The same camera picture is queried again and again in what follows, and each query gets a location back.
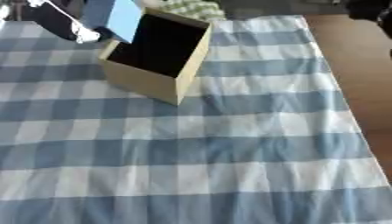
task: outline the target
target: cardboard box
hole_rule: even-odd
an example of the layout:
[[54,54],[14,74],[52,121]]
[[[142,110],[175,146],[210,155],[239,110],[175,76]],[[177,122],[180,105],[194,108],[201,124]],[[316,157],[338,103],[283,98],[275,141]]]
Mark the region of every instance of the cardboard box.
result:
[[108,82],[179,105],[205,58],[211,26],[146,9],[131,44],[112,40],[100,55]]

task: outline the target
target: wooden table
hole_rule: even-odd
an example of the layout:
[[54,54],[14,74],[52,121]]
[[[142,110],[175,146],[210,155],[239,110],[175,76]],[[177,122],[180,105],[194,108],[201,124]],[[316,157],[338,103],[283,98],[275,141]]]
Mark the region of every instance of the wooden table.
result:
[[392,181],[392,40],[368,21],[306,16],[370,147]]

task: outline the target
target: green fabric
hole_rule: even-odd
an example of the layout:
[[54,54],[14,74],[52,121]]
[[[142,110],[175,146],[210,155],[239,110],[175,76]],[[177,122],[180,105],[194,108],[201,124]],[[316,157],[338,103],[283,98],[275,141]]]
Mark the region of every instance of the green fabric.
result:
[[164,5],[160,9],[207,22],[226,19],[225,13],[217,3],[203,2],[200,0],[168,0],[164,2]]

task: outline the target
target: white object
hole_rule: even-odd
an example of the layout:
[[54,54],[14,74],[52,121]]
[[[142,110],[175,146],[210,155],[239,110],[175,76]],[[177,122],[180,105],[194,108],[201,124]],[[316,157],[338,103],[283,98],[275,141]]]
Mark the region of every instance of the white object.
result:
[[0,7],[0,31],[5,25],[5,19],[10,15],[10,6],[3,5]]
[[42,4],[45,3],[46,0],[27,0],[30,7],[37,8],[40,7]]

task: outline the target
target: checkered tablecloth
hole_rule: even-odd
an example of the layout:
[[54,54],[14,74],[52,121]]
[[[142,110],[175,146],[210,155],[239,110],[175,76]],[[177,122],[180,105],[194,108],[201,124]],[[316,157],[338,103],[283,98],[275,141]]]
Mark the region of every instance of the checkered tablecloth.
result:
[[102,45],[0,33],[0,223],[392,223],[392,192],[302,17],[214,25],[179,107]]

